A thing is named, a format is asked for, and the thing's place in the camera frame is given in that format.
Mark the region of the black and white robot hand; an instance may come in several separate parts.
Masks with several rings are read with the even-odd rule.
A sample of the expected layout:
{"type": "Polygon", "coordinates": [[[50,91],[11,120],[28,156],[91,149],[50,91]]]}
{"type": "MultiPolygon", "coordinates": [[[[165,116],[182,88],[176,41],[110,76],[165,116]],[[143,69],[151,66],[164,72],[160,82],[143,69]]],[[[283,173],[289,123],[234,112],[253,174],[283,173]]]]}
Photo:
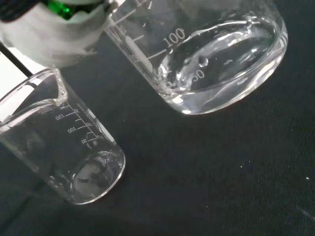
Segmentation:
{"type": "Polygon", "coordinates": [[[2,0],[0,41],[38,64],[63,68],[95,54],[115,0],[2,0]]]}

